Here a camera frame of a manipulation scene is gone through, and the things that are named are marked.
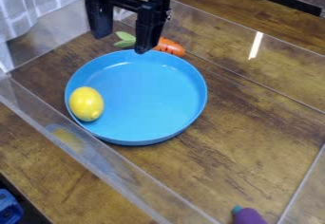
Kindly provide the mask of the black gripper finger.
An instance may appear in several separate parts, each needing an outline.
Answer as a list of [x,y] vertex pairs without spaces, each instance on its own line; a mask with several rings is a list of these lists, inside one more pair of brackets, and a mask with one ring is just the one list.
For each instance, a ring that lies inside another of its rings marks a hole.
[[160,42],[165,22],[170,19],[170,6],[150,3],[138,8],[136,52],[144,54]]
[[95,39],[113,34],[113,5],[106,0],[86,0],[87,20]]

